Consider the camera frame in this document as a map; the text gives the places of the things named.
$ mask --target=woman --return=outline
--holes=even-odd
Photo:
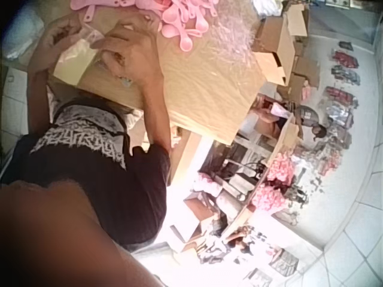
[[[53,22],[28,69],[29,135],[16,146],[0,193],[2,268],[28,286],[160,286],[128,251],[150,244],[166,213],[171,138],[154,14],[119,21],[92,48],[142,93],[151,146],[134,148],[119,112],[96,98],[49,119],[48,69],[80,39],[78,15]]]

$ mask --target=hanging packaged product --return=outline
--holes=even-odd
[[[357,69],[359,67],[359,63],[357,58],[346,54],[345,52],[333,50],[332,58],[341,64],[343,67]]]

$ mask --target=white tile floor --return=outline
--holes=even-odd
[[[21,135],[28,133],[25,72],[9,69],[2,91],[1,146],[7,153]]]

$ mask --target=wooden table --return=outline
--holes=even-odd
[[[218,15],[228,13],[228,9],[220,10],[225,1],[228,0],[220,1]],[[45,24],[71,12],[69,0],[35,0],[34,5]],[[256,25],[257,14],[250,2],[246,5],[249,5],[246,11],[251,14],[246,19]],[[131,8],[97,7],[90,25],[107,33],[119,19],[131,13]],[[211,29],[193,42],[193,50],[184,53],[178,46],[178,37],[166,39],[160,35],[157,39],[169,116],[180,127],[231,144],[265,78],[255,59],[250,59],[247,65],[218,59]],[[14,66],[15,62],[3,64]],[[27,64],[28,56],[22,59],[21,65],[17,63],[16,68],[23,69]],[[100,65],[91,65],[77,87],[124,106],[142,109],[137,87],[134,84],[126,87]]]

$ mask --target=packaging material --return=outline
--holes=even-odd
[[[211,23],[209,33],[195,39],[193,50],[187,54],[180,52],[176,38],[167,39],[161,35],[157,37],[160,64],[165,78],[165,101],[171,121],[179,127],[228,145],[232,143],[257,91],[265,82],[250,45],[246,43],[250,38],[251,27],[258,21],[258,17],[250,1],[240,2],[221,2],[217,6],[219,17],[212,19],[214,22]],[[242,14],[235,12],[238,11],[235,6],[242,7]],[[129,7],[98,7],[90,25],[106,34],[120,19],[130,17],[133,11]],[[242,21],[244,24],[241,27],[246,28],[247,32],[239,33],[239,28],[236,28],[237,34],[234,34],[229,29],[217,40],[216,27],[222,25],[220,31],[228,30],[222,21],[229,18],[236,19],[230,22],[234,29],[234,24]],[[243,39],[235,44],[240,35]],[[225,36],[228,37],[228,44],[222,46]],[[230,52],[226,51],[228,46],[232,47]],[[240,51],[234,53],[239,46],[242,47]],[[143,109],[142,97],[135,83],[127,87],[100,65],[92,63],[77,87],[123,106]]]
[[[262,18],[280,16],[283,8],[281,0],[253,0],[253,5]]]
[[[294,42],[295,56],[303,56],[304,46],[301,42]]]
[[[291,115],[291,113],[288,110],[286,110],[283,106],[276,102],[273,103],[270,113],[280,118],[289,118]]]
[[[104,36],[88,25],[80,30],[81,39],[61,54],[53,75],[63,82],[76,86],[85,70],[97,55],[90,45]]]
[[[42,34],[44,24],[30,5],[25,5],[4,31],[1,56],[14,60],[21,56]]]
[[[257,31],[252,48],[267,81],[286,86],[290,81],[295,55],[287,18],[266,18]]]
[[[293,73],[305,77],[311,87],[319,88],[320,67],[317,61],[306,57],[298,57]]]
[[[204,233],[213,220],[213,212],[198,198],[186,199],[184,200],[184,203],[198,219],[200,230],[202,233]]]
[[[305,6],[303,4],[291,5],[287,10],[288,31],[291,36],[308,36],[307,25],[303,17]]]

